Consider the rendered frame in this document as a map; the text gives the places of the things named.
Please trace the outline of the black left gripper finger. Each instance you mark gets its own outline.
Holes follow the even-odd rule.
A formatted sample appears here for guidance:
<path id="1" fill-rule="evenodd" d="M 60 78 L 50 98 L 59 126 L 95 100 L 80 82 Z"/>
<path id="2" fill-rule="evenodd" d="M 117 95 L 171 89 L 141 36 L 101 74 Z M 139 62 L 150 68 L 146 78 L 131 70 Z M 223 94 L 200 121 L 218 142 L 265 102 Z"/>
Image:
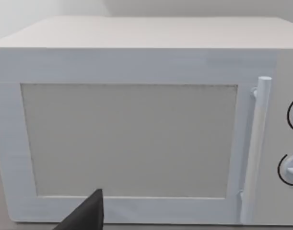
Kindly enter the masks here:
<path id="1" fill-rule="evenodd" d="M 104 196 L 96 189 L 53 230 L 103 230 Z"/>

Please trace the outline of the pale microwave oven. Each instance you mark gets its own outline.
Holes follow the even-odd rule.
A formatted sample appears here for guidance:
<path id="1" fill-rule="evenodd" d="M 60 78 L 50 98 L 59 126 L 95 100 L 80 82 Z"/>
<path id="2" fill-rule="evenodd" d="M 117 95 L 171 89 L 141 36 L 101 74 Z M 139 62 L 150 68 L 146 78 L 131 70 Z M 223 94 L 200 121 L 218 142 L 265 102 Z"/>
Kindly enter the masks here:
<path id="1" fill-rule="evenodd" d="M 195 48 L 276 51 L 252 223 L 293 226 L 293 187 L 278 177 L 293 155 L 293 23 L 266 17 L 53 17 L 0 40 L 5 48 Z"/>

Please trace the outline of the pale microwave door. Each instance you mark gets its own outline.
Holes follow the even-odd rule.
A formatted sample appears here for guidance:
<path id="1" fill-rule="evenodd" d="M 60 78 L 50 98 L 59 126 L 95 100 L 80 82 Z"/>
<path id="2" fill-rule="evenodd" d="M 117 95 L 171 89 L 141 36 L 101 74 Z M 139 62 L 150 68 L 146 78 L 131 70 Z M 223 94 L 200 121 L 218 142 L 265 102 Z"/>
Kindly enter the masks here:
<path id="1" fill-rule="evenodd" d="M 108 224 L 237 224 L 271 49 L 0 47 L 10 219 L 60 222 L 94 190 Z"/>

